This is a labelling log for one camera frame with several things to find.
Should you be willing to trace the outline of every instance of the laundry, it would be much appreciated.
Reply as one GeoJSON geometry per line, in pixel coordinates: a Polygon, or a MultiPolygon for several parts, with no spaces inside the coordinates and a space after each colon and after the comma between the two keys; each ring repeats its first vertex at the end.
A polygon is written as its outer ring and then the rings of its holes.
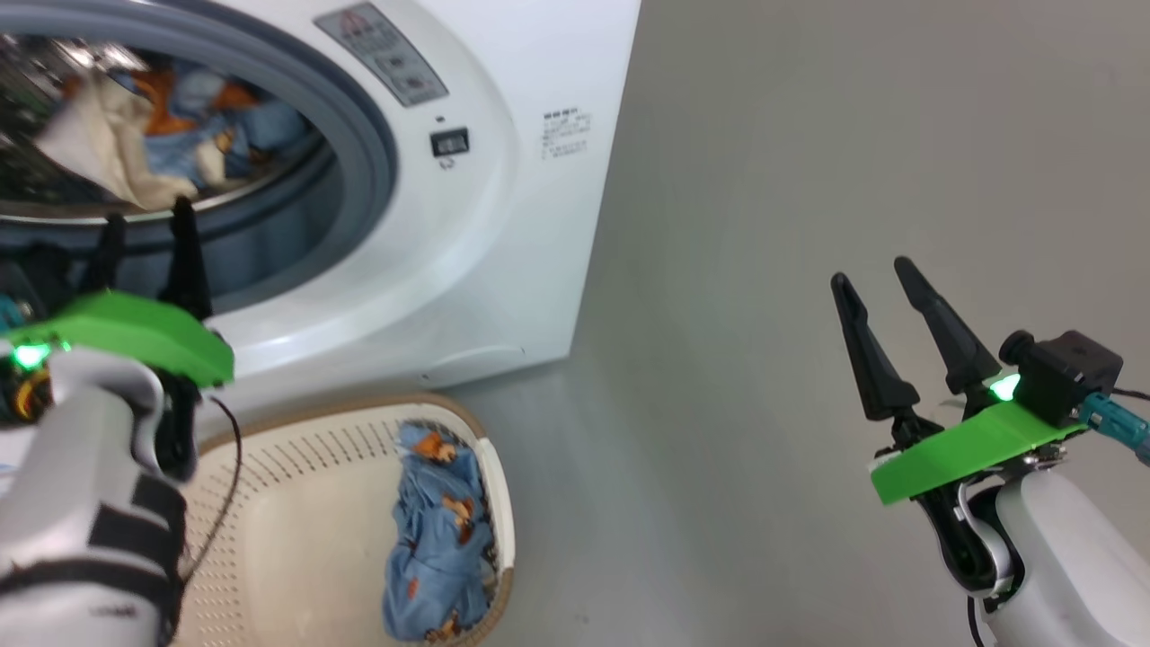
{"type": "Polygon", "coordinates": [[[37,147],[146,209],[252,177],[308,131],[285,101],[181,59],[152,71],[92,72],[66,97],[37,147]]]}
{"type": "Polygon", "coordinates": [[[388,560],[384,629],[397,640],[458,636],[488,611],[484,553],[493,542],[480,467],[470,448],[431,425],[400,429],[407,450],[392,515],[399,530],[388,560]]]}

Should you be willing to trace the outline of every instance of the white cloth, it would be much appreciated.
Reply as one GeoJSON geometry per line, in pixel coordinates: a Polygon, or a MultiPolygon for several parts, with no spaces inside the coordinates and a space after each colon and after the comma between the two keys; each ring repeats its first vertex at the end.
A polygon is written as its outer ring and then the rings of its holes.
{"type": "Polygon", "coordinates": [[[171,208],[179,195],[194,197],[186,177],[155,175],[148,167],[144,130],[152,102],[107,76],[94,74],[61,107],[36,145],[63,168],[148,210],[171,208]]]}

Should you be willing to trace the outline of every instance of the blue cloth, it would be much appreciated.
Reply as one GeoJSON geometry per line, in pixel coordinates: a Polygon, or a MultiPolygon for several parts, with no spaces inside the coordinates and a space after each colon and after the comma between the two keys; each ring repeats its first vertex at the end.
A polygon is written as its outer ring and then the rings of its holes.
{"type": "MultiPolygon", "coordinates": [[[[168,97],[168,113],[198,125],[185,132],[144,138],[148,168],[156,175],[186,177],[197,187],[205,188],[195,148],[227,132],[231,136],[231,146],[223,151],[224,176],[244,178],[256,170],[258,163],[253,160],[269,159],[307,133],[307,122],[286,101],[253,90],[259,105],[216,109],[216,98],[231,77],[182,59],[172,60],[171,69],[176,80],[168,97]]],[[[113,77],[128,90],[143,94],[130,74],[115,74],[113,77]]]]}
{"type": "MultiPolygon", "coordinates": [[[[429,431],[400,429],[399,445],[411,452],[429,431]]],[[[469,448],[455,448],[450,463],[416,454],[404,457],[399,501],[392,511],[399,541],[388,559],[383,622],[397,640],[424,640],[452,618],[459,629],[477,624],[488,611],[483,591],[483,553],[494,538],[483,509],[480,467],[469,448]],[[471,523],[460,529],[444,498],[467,502],[471,523]]]]}

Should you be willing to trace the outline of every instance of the white plastic basket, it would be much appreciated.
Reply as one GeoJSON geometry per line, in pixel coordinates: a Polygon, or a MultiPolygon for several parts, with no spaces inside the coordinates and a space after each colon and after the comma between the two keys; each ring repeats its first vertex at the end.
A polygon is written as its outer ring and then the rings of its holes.
{"type": "MultiPolygon", "coordinates": [[[[397,530],[391,510],[402,465],[399,426],[434,422],[478,457],[496,537],[491,609],[439,645],[471,646],[494,627],[511,595],[515,532],[503,467],[480,424],[431,395],[375,401],[307,419],[244,430],[244,465],[227,523],[189,587],[182,647],[381,647],[382,596],[397,530]]],[[[206,447],[187,485],[195,553],[232,480],[235,441],[206,447]]]]}

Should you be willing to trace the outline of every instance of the cable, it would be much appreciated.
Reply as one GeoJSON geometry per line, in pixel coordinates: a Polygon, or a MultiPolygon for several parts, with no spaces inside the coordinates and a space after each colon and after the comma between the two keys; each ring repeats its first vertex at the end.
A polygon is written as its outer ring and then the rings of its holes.
{"type": "Polygon", "coordinates": [[[974,645],[976,647],[987,647],[982,641],[982,634],[979,633],[979,618],[974,614],[974,598],[966,599],[966,619],[971,623],[971,638],[974,639],[974,645]]]}
{"type": "Polygon", "coordinates": [[[1126,398],[1136,398],[1138,400],[1150,401],[1150,394],[1145,394],[1142,392],[1135,392],[1128,390],[1114,390],[1111,393],[1113,393],[1114,395],[1125,395],[1126,398]]]}
{"type": "Polygon", "coordinates": [[[192,562],[192,567],[187,569],[187,575],[185,575],[182,580],[183,585],[186,587],[192,578],[195,577],[195,571],[200,570],[200,564],[204,563],[204,559],[207,557],[208,550],[212,549],[212,545],[215,542],[215,538],[220,534],[220,529],[223,527],[224,521],[228,518],[228,513],[231,511],[231,502],[236,499],[236,488],[239,487],[239,469],[244,464],[244,440],[243,436],[239,433],[239,423],[236,422],[236,416],[228,410],[224,403],[220,402],[215,398],[209,398],[212,402],[216,403],[223,415],[231,421],[231,432],[236,436],[236,472],[231,476],[231,487],[228,488],[228,495],[223,500],[223,508],[220,509],[220,516],[216,517],[215,524],[212,525],[212,531],[208,532],[207,538],[204,540],[204,548],[200,549],[200,554],[192,562]]]}

